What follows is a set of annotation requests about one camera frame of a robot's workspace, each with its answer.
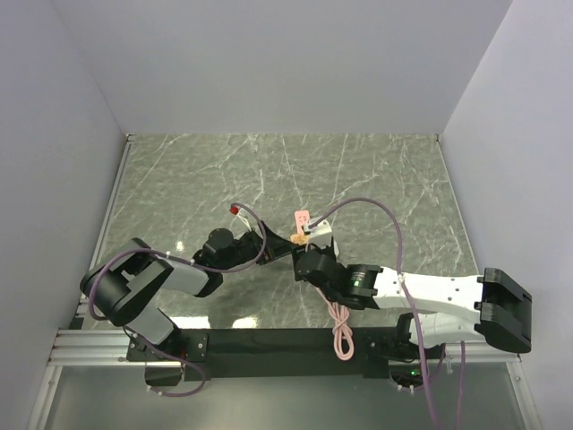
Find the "tan wooden plug adapter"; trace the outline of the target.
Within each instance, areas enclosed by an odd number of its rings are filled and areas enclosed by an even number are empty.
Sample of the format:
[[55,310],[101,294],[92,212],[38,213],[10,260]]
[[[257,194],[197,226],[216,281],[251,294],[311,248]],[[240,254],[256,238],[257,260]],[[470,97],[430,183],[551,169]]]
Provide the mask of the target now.
[[307,245],[309,236],[304,233],[296,233],[290,236],[290,241],[295,245]]

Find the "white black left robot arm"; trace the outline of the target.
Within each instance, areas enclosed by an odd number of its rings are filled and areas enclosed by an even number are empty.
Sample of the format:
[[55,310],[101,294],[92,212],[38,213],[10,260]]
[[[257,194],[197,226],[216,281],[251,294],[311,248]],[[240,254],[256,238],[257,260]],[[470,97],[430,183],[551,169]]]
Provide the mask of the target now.
[[140,238],[131,239],[116,255],[88,271],[80,290],[115,327],[126,329],[139,346],[157,359],[184,357],[186,341],[181,330],[161,310],[150,304],[164,289],[204,298],[223,283],[223,274],[250,261],[258,265],[291,254],[295,244],[263,225],[259,234],[250,229],[236,237],[227,228],[210,232],[192,257],[193,266],[153,250]]

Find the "pink power strip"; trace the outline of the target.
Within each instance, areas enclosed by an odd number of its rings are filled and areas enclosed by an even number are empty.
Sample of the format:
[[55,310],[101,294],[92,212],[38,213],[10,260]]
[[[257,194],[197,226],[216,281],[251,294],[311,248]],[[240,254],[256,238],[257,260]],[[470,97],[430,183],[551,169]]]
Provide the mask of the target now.
[[304,234],[304,226],[309,223],[310,219],[311,216],[308,210],[299,210],[295,212],[295,228],[297,235]]

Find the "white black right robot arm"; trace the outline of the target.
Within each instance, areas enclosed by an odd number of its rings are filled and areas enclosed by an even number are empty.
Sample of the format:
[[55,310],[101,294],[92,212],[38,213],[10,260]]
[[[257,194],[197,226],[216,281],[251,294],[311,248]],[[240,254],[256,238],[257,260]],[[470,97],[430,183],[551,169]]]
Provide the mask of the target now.
[[423,346],[462,341],[484,341],[513,354],[532,349],[532,295],[503,270],[451,278],[345,266],[330,247],[316,245],[295,249],[292,258],[296,279],[330,302],[353,310],[406,310],[392,338],[402,357],[415,356]]

